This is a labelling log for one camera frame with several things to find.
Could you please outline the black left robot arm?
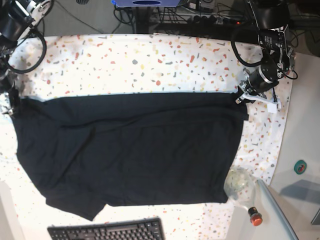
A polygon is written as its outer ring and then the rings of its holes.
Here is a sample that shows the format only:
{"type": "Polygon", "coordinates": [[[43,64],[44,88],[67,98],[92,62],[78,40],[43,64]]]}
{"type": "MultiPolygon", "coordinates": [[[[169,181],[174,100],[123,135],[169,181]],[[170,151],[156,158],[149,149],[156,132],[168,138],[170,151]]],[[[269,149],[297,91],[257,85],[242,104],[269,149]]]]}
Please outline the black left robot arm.
{"type": "Polygon", "coordinates": [[[244,80],[237,86],[235,102],[268,103],[265,93],[274,90],[279,80],[295,73],[295,53],[287,40],[290,11],[285,0],[247,0],[252,18],[240,24],[232,33],[231,47],[237,60],[245,66],[244,80]],[[237,34],[246,27],[254,27],[261,47],[261,60],[249,63],[242,59],[236,47],[237,34]]]}

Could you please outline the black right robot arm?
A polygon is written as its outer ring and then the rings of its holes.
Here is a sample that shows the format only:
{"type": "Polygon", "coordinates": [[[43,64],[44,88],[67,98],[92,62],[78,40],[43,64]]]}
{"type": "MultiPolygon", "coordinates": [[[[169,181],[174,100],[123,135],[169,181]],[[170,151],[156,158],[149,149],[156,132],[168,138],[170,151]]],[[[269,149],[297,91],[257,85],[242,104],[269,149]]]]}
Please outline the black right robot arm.
{"type": "Polygon", "coordinates": [[[19,110],[17,75],[35,70],[44,60],[47,43],[38,30],[40,21],[54,5],[53,0],[2,0],[0,2],[0,113],[14,115],[19,110]],[[9,60],[14,51],[30,37],[39,38],[42,52],[37,62],[27,69],[17,69],[9,60]]]}

